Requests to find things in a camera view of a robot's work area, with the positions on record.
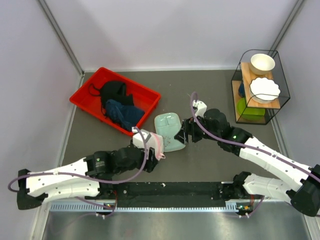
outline wooden shelf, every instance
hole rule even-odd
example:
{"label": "wooden shelf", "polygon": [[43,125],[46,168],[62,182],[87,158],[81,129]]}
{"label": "wooden shelf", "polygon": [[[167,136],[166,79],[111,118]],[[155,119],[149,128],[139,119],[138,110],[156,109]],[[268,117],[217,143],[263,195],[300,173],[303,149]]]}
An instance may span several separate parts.
{"label": "wooden shelf", "polygon": [[245,99],[246,104],[250,108],[264,108],[264,109],[280,109],[280,103],[279,99],[275,99],[270,103],[259,103],[255,101],[254,99],[251,99],[250,95],[250,84],[252,80],[255,80],[256,78],[267,78],[273,80],[272,72],[269,71],[265,75],[256,75],[254,74],[249,67],[249,62],[242,62],[241,63],[241,70],[242,70],[242,77],[243,77],[243,85],[244,85],[244,93],[245,93]]}
{"label": "wooden shelf", "polygon": [[234,104],[234,112],[235,112],[235,121],[237,123],[247,123],[247,124],[265,124],[266,120],[264,117],[262,117],[261,119],[259,119],[258,121],[250,121],[250,120],[246,120],[244,119],[242,116],[240,117],[238,111],[237,111],[237,103],[238,101],[241,99],[241,97],[238,94],[238,90],[240,87],[242,81],[236,81],[233,80],[232,81],[232,93],[233,93],[233,104]]}

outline white wall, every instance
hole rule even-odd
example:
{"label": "white wall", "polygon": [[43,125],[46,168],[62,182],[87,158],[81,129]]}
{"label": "white wall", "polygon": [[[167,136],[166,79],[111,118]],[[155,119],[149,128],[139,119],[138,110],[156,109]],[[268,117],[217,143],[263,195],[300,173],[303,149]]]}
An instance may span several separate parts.
{"label": "white wall", "polygon": [[35,0],[2,1],[0,33],[0,239],[27,240],[36,211],[7,184],[58,164],[79,75]]}
{"label": "white wall", "polygon": [[289,153],[320,164],[320,1],[307,0],[278,51],[291,99],[278,113]]}
{"label": "white wall", "polygon": [[296,0],[47,0],[85,70],[234,69]]}

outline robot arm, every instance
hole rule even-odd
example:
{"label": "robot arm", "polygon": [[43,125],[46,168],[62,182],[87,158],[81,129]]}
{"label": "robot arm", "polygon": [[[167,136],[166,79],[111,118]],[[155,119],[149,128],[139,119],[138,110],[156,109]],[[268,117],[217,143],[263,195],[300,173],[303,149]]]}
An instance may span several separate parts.
{"label": "robot arm", "polygon": [[[160,135],[142,130],[147,145],[147,161],[143,168],[150,173],[163,157],[163,138]],[[100,183],[76,175],[100,180],[112,180],[113,175],[121,174],[143,164],[145,149],[139,133],[132,138],[130,145],[114,151],[97,151],[69,165],[57,167],[41,173],[51,175],[30,176],[18,181],[17,205],[20,210],[39,207],[53,200],[85,197],[86,199],[109,199],[113,195],[113,185]],[[27,169],[20,170],[18,176],[37,174]]]}
{"label": "robot arm", "polygon": [[[287,162],[294,163],[296,166],[317,177],[320,176],[319,165],[311,168],[281,155],[260,142],[249,132],[230,126],[223,113],[218,109],[207,110],[207,106],[202,101],[193,101],[193,108],[196,109],[195,116],[197,120],[213,135],[224,140],[245,144],[272,153],[271,155],[267,155],[257,149],[217,141],[217,144],[223,150],[249,160],[279,178],[266,178],[249,172],[242,172],[234,178],[234,184],[242,188],[238,189],[239,192],[244,190],[252,195],[277,198],[291,203],[299,212],[311,217],[318,214],[320,209],[319,183],[306,173],[285,164],[276,157],[281,157]],[[192,142],[194,143],[201,139],[215,140],[201,130],[193,117],[182,121],[181,130],[174,138],[183,144],[187,144],[189,142],[189,135],[191,135]]]}

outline red plastic tray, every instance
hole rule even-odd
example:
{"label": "red plastic tray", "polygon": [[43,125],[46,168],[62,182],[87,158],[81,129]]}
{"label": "red plastic tray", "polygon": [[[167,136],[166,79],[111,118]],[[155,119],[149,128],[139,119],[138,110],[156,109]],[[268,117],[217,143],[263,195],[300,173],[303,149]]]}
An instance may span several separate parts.
{"label": "red plastic tray", "polygon": [[78,106],[83,111],[93,115],[100,121],[109,124],[110,126],[118,129],[126,135],[132,136],[133,133],[120,127],[119,124],[113,123],[108,117],[105,117],[101,113],[101,101],[99,96],[92,96],[90,93],[99,94],[91,86],[89,93],[89,85],[100,89],[108,81],[122,81],[126,84],[126,94],[133,95],[133,103],[136,107],[144,110],[144,115],[136,125],[138,128],[149,117],[151,112],[156,108],[161,98],[161,94],[153,91],[137,82],[134,82],[124,76],[121,76],[113,71],[110,71],[104,67],[101,67],[96,71],[88,81],[86,81],[82,87],[78,89],[71,97],[70,102]]}

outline white bowl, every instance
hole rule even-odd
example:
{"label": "white bowl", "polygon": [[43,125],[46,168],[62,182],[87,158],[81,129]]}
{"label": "white bowl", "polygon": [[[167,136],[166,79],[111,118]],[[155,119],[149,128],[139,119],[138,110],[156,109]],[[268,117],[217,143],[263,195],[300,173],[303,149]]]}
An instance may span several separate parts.
{"label": "white bowl", "polygon": [[261,104],[271,103],[280,94],[279,85],[266,77],[257,77],[250,84],[250,96]]}
{"label": "white bowl", "polygon": [[258,53],[251,57],[250,69],[256,75],[265,75],[276,66],[275,60],[269,55]]}

